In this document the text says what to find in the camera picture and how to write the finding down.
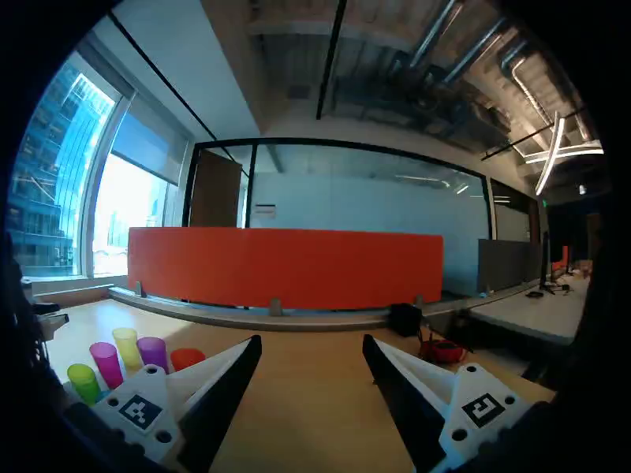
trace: plastic cup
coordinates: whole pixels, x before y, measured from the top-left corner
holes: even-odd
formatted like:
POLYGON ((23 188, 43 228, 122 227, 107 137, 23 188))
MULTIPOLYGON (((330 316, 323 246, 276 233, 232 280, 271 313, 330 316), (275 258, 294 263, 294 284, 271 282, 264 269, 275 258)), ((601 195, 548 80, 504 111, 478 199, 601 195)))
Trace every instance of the plastic cup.
POLYGON ((175 371, 184 370, 205 359, 206 356, 197 348, 178 348, 171 352, 171 363, 175 371))
POLYGON ((116 389, 123 383, 121 365, 118 364, 116 347, 111 343, 100 341, 90 346, 90 354, 110 389, 116 389))
POLYGON ((142 337, 138 340, 138 349, 144 364, 162 367, 169 374, 169 363, 166 361, 166 342, 162 338, 142 337))
POLYGON ((120 328, 112 330, 112 336, 118 347, 118 352, 121 354, 125 368, 129 371, 139 370, 143 366, 143 361, 140 359, 140 353, 136 346, 138 333, 134 329, 120 328))
POLYGON ((82 363, 70 365, 68 379, 73 384, 74 390, 88 406, 92 406, 99 399, 101 389, 96 381, 96 374, 88 365, 82 363))

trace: gray partition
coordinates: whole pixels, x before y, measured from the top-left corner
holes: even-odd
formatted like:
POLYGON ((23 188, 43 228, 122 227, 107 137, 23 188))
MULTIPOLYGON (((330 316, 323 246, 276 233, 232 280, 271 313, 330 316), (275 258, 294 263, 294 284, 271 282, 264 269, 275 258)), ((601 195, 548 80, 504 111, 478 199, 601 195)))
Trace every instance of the gray partition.
POLYGON ((537 279, 541 245, 523 241, 478 240, 478 290, 497 291, 537 279))

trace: wooden door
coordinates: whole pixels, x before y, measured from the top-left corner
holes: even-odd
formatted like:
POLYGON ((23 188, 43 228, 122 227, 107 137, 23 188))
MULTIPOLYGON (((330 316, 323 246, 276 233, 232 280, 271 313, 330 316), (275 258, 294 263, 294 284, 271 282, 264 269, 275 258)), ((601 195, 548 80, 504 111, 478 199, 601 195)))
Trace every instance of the wooden door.
POLYGON ((192 187, 189 226, 237 226, 241 164, 202 151, 192 187))

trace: green cup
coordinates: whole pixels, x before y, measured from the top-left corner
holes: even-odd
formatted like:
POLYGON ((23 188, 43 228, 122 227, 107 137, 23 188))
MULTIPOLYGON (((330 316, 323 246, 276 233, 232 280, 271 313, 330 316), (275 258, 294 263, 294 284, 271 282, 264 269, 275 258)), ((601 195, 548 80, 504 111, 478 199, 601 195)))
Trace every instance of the green cup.
POLYGON ((68 368, 68 379, 85 404, 88 406, 96 404, 101 395, 101 389, 92 368, 82 363, 75 363, 68 368))

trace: orange cup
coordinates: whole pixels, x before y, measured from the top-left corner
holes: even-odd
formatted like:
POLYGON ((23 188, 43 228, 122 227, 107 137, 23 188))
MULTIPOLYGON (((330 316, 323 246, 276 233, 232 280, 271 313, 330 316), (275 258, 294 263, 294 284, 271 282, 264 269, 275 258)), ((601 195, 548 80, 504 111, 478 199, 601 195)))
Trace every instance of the orange cup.
POLYGON ((184 370, 205 359, 206 356, 197 348, 178 348, 171 352, 171 363, 175 371, 184 370))

